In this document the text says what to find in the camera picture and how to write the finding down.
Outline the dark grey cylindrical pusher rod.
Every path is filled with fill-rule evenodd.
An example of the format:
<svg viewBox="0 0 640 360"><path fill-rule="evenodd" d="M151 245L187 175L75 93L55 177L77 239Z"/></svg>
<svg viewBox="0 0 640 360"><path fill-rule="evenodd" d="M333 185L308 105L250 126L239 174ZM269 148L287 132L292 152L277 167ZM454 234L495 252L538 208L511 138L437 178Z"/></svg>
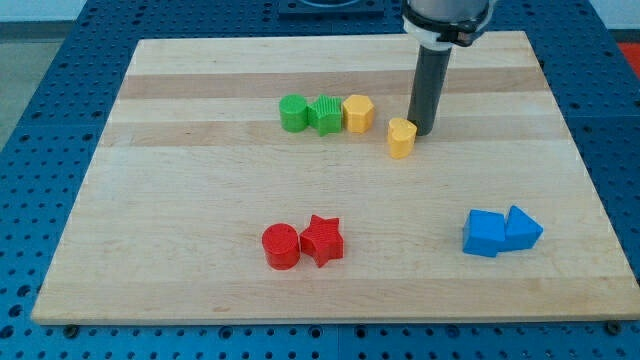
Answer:
<svg viewBox="0 0 640 360"><path fill-rule="evenodd" d="M417 136L426 136L433 129L450 54L450 49L419 49L407 113L407 119L417 127Z"/></svg>

